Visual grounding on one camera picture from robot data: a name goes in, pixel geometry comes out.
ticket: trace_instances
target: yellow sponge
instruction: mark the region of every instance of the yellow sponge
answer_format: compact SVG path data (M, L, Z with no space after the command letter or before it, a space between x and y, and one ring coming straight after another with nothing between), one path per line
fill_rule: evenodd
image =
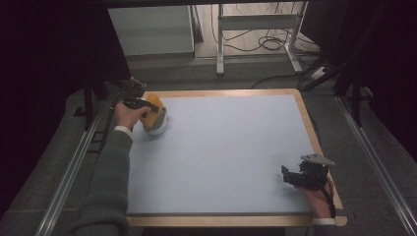
M150 129L153 124L155 123L159 113L161 112L162 108L163 108L163 104L160 101L159 97L154 94L154 93L150 93L147 97L147 101L152 103L153 105L159 107L158 112L148 112L147 113L147 118L141 117L140 121L144 124L144 127L146 129Z

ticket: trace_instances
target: wooden frame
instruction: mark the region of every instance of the wooden frame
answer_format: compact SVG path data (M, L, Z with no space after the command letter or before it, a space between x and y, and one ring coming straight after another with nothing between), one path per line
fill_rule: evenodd
M283 95L295 97L305 128L309 135L314 152L323 154L314 127L310 121L306 106L300 92L294 88L284 89L234 89L234 90L177 90L152 91L160 97L190 97L190 96L251 96L251 95ZM334 184L334 205L337 212L343 210L339 194ZM288 227L311 226L310 214L268 214L268 215L169 215L169 216L132 216L128 217L131 226L140 227ZM347 217L336 217L338 226L347 223Z

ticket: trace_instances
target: human arm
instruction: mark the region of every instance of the human arm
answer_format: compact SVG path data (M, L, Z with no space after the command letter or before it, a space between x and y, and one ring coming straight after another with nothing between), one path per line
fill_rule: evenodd
M114 116L119 129L111 133L97 160L80 218L72 227L76 235L127 235L129 151L133 142L130 130L149 110L149 107L131 110L122 103L116 105Z
M313 211L313 225L315 236L337 235L337 226L335 219L331 217L330 206L321 190L312 191L306 188L297 187L306 198L310 208ZM333 182L328 178L325 190L333 197Z

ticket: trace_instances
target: human hand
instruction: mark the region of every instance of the human hand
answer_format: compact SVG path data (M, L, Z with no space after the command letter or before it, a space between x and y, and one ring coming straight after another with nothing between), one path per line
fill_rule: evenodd
M116 125L124 126L129 130L132 130L136 123L138 123L138 120L142 114L147 112L150 112L150 107L148 106L133 110L125 106L123 102L119 102L116 104L114 111L114 116L116 117Z
M294 186L294 188L301 191L307 199L310 208L313 210L314 218L331 218L331 210L328 201L321 190L309 190L303 187ZM333 182L328 178L325 185L328 194L333 198Z

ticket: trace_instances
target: metal frame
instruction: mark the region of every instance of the metal frame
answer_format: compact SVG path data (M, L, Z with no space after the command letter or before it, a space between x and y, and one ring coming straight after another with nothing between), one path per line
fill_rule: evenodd
M297 14L286 15L249 15L249 16L223 16L223 4L218 4L218 44L216 72L219 76L224 74L223 31L224 30L271 30L293 29L289 42L285 43L285 50L291 61L295 73L303 70L294 53L294 43L303 20L306 2L303 2Z
M39 223L36 233L34 234L35 236L48 236L52 234L56 221L58 220L58 217L61 213L62 207L67 200L80 166L83 163L84 156L89 147L89 142L92 139L95 128L97 127L98 121L100 120L103 113L104 103L105 102L102 100L97 102L97 106L95 107L94 112L95 117L92 120L89 129L84 132L80 143L77 146L77 149L74 152L74 155L68 164L65 173L63 174L63 178L59 183L54 196L52 197L48 209L46 210L43 219Z
M352 116L350 116L350 107L345 98L336 97L335 99L339 103L344 117L358 140L362 151L364 151L371 167L374 169L381 186L385 190L408 235L417 235L417 219L414 215L412 207L404 198L401 191L396 187L396 184L393 182L380 157L374 150L374 147L369 141L365 131L359 127Z

